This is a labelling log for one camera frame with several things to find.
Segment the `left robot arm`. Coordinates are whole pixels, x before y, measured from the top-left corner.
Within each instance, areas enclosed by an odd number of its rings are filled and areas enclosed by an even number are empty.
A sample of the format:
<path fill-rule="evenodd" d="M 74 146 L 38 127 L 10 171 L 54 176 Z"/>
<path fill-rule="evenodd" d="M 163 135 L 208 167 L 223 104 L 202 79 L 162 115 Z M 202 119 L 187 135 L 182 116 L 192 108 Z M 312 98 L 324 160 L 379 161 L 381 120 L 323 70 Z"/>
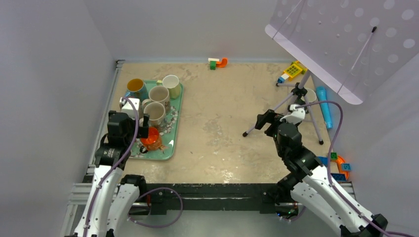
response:
<path fill-rule="evenodd" d="M 108 112 L 108 132 L 96 150 L 91 190 L 81 219 L 72 237 L 116 237 L 134 202 L 147 197 L 141 175 L 122 176 L 131 148 L 139 134 L 148 134 L 139 126 L 139 115 Z"/>

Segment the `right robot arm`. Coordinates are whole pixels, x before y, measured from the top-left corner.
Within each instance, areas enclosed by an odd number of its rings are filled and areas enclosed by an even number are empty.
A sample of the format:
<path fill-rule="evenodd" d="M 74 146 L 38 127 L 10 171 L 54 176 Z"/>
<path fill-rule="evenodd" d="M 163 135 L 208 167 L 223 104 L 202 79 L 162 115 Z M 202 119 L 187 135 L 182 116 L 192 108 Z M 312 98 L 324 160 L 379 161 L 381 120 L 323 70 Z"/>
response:
<path fill-rule="evenodd" d="M 339 237 L 383 236 L 387 219 L 360 205 L 335 179 L 328 177 L 327 167 L 303 146 L 297 123 L 304 117 L 304 109 L 286 116 L 267 110 L 257 116 L 255 128 L 260 130 L 270 124 L 264 133 L 273 138 L 278 156 L 290 171 L 278 182 L 279 198 L 301 203 Z"/>

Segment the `tan floral mug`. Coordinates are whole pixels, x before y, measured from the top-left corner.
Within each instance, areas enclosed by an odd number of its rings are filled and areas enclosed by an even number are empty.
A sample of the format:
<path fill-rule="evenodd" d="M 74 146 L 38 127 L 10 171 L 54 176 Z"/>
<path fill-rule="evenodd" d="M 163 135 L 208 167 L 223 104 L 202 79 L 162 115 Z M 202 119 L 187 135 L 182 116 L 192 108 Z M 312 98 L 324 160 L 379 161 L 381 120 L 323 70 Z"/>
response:
<path fill-rule="evenodd" d="M 149 116 L 148 125 L 156 128 L 159 132 L 163 132 L 166 128 L 166 109 L 159 102 L 148 103 L 143 110 L 144 114 Z"/>

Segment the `blue mug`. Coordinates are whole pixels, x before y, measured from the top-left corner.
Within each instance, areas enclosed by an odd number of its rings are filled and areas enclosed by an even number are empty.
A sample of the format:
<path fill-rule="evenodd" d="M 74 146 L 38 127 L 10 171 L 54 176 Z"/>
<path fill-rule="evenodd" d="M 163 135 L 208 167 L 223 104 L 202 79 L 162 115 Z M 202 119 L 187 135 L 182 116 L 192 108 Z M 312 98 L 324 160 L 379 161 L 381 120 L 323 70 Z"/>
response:
<path fill-rule="evenodd" d="M 149 98 L 146 84 L 141 79 L 132 79 L 126 85 L 125 97 L 139 99 L 141 102 Z"/>

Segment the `beige floral mug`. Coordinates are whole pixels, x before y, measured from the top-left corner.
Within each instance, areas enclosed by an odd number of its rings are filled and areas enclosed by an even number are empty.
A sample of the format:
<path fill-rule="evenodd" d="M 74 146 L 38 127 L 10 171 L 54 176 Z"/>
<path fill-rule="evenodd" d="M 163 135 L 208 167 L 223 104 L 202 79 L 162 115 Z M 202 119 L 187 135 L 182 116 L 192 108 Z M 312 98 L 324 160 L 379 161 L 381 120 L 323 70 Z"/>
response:
<path fill-rule="evenodd" d="M 142 102 L 142 106 L 145 107 L 146 105 L 148 105 L 151 102 L 158 102 L 162 105 L 164 105 L 165 108 L 165 112 L 166 114 L 169 113 L 170 111 L 170 94 L 169 94 L 169 90 L 162 86 L 162 85 L 157 85 L 154 86 L 148 93 L 148 99 L 145 99 Z"/>

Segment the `light green mug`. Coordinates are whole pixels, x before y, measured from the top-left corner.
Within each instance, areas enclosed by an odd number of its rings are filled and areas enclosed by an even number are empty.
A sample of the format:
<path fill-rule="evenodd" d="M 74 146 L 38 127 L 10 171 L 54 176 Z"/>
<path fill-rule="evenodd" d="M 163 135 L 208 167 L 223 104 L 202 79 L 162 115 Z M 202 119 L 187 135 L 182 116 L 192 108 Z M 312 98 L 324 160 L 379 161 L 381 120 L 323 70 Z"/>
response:
<path fill-rule="evenodd" d="M 167 75 L 162 80 L 156 81 L 156 85 L 167 88 L 171 99 L 177 99 L 181 94 L 181 84 L 178 76 Z"/>

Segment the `orange mug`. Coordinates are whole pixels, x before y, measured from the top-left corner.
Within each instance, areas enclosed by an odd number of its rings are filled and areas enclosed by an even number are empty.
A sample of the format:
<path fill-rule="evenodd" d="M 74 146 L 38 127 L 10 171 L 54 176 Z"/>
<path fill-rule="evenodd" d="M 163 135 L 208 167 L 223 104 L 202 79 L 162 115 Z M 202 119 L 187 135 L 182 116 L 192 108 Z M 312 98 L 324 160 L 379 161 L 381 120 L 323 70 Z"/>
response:
<path fill-rule="evenodd" d="M 159 131 L 155 127 L 148 128 L 148 136 L 141 137 L 140 153 L 145 154 L 150 151 L 163 150 L 164 145 Z"/>

